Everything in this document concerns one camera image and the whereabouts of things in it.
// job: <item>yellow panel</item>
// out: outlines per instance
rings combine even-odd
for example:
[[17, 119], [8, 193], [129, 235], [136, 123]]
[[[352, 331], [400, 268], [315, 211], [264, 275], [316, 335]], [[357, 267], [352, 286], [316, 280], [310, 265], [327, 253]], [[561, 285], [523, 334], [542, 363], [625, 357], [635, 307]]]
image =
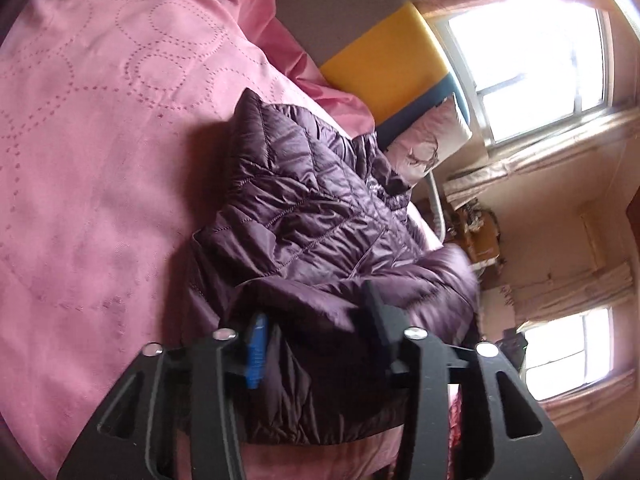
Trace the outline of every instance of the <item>yellow panel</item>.
[[332, 86], [364, 101], [376, 124], [420, 97], [449, 71], [438, 40], [410, 2], [320, 67]]

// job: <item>window frame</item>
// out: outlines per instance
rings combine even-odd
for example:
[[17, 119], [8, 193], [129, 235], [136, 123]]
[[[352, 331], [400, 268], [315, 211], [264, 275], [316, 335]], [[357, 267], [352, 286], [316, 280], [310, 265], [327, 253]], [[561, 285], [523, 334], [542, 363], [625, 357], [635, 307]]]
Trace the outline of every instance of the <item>window frame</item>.
[[[567, 390], [565, 392], [562, 392], [560, 394], [551, 396], [551, 397], [547, 397], [546, 399], [542, 399], [539, 400], [538, 402], [547, 402], [549, 400], [553, 400], [553, 399], [557, 399], [559, 397], [564, 397], [564, 396], [571, 396], [573, 394], [579, 393], [579, 392], [583, 392], [585, 390], [588, 390], [589, 388], [595, 386], [596, 384], [602, 382], [602, 381], [606, 381], [610, 378], [610, 375], [612, 374], [612, 372], [614, 372], [614, 330], [613, 330], [613, 309], [610, 305], [601, 305], [601, 306], [595, 306], [593, 308], [590, 308], [589, 310], [585, 310], [584, 312], [578, 312], [577, 314], [579, 314], [582, 317], [582, 334], [584, 335], [584, 349], [581, 350], [580, 352], [576, 352], [574, 354], [571, 355], [567, 355], [565, 357], [556, 359], [554, 361], [549, 361], [548, 363], [544, 363], [535, 367], [531, 367], [531, 368], [527, 368], [527, 353], [525, 352], [525, 357], [524, 357], [524, 361], [522, 363], [522, 371], [520, 372], [520, 378], [522, 379], [522, 382], [524, 383], [525, 386], [527, 386], [527, 371], [531, 370], [533, 368], [540, 368], [541, 366], [545, 366], [548, 365], [550, 363], [555, 363], [558, 361], [561, 361], [563, 359], [567, 359], [569, 357], [572, 357], [573, 355], [579, 354], [581, 352], [584, 352], [584, 379], [586, 380], [587, 378], [587, 364], [588, 364], [588, 358], [587, 358], [587, 326], [586, 326], [586, 317], [587, 314], [589, 314], [590, 312], [594, 312], [595, 310], [600, 310], [600, 309], [604, 309], [607, 311], [607, 317], [609, 317], [609, 371], [606, 373], [606, 375], [604, 375], [603, 377], [595, 380], [595, 381], [590, 381], [590, 382], [584, 382], [583, 384], [581, 384], [580, 386], [577, 386], [576, 388], [572, 388], [571, 390]], [[526, 323], [525, 325], [521, 326], [520, 329], [518, 329], [518, 332], [522, 332], [523, 335], [527, 330], [531, 330], [533, 328], [538, 328], [540, 326], [544, 326], [547, 323], [550, 323], [552, 320], [549, 321], [541, 321], [541, 322], [537, 322], [537, 323]]]
[[[523, 132], [507, 139], [496, 141], [494, 134], [492, 133], [491, 126], [488, 123], [486, 111], [482, 99], [479, 98], [480, 94], [487, 94], [487, 89], [476, 91], [473, 76], [469, 66], [466, 64], [466, 59], [462, 53], [462, 49], [456, 41], [455, 35], [449, 25], [449, 20], [464, 14], [466, 11], [454, 12], [443, 17], [439, 17], [434, 20], [429, 20], [432, 30], [436, 34], [441, 46], [447, 56], [447, 59], [451, 65], [452, 71], [462, 88], [462, 92], [465, 95], [466, 102], [469, 111], [472, 116], [472, 130], [474, 126], [478, 129], [484, 140], [484, 146], [490, 157], [501, 156], [505, 152], [512, 152], [530, 146], [531, 144], [545, 139], [546, 137], [554, 136], [565, 131], [571, 130], [582, 124], [586, 124], [596, 117], [600, 117], [610, 113], [611, 98], [612, 98], [612, 33], [609, 22], [609, 16], [606, 12], [595, 9], [598, 19], [598, 28], [600, 30], [600, 44], [602, 46], [602, 65], [603, 65], [603, 85], [602, 85], [602, 102], [596, 107], [589, 110], [582, 110], [579, 113], [574, 113], [565, 117], [559, 118], [552, 123], [545, 124], [534, 130]], [[503, 88], [504, 86], [510, 86], [514, 84], [518, 76], [512, 78], [508, 82], [501, 82], [490, 87], [491, 89]]]

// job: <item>color block headboard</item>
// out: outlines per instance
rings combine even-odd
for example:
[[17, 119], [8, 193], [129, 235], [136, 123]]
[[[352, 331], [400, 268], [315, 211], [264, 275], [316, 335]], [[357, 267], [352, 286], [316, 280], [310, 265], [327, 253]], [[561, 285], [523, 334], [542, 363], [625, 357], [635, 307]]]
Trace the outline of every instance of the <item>color block headboard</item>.
[[385, 149], [416, 119], [456, 94], [436, 37], [408, 0], [276, 0], [277, 17], [332, 86], [369, 107]]

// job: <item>bed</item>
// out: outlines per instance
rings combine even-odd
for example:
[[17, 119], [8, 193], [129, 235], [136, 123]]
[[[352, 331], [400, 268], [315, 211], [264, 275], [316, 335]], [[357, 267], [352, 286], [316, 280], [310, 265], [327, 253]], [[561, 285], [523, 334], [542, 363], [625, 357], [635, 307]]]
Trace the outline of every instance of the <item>bed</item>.
[[[244, 88], [345, 136], [373, 130], [274, 14], [274, 0], [31, 0], [2, 44], [0, 413], [48, 479], [132, 356], [179, 343], [184, 247], [220, 206]], [[376, 471], [399, 433], [314, 478]], [[244, 452], [273, 465], [259, 448]], [[280, 453], [280, 476], [297, 474]]]

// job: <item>gray panel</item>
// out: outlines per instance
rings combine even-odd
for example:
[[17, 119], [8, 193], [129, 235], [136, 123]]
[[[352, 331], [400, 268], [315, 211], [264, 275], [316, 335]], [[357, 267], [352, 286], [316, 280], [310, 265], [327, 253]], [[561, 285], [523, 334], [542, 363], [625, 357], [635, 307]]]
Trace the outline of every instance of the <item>gray panel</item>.
[[276, 15], [320, 66], [406, 1], [276, 0]]

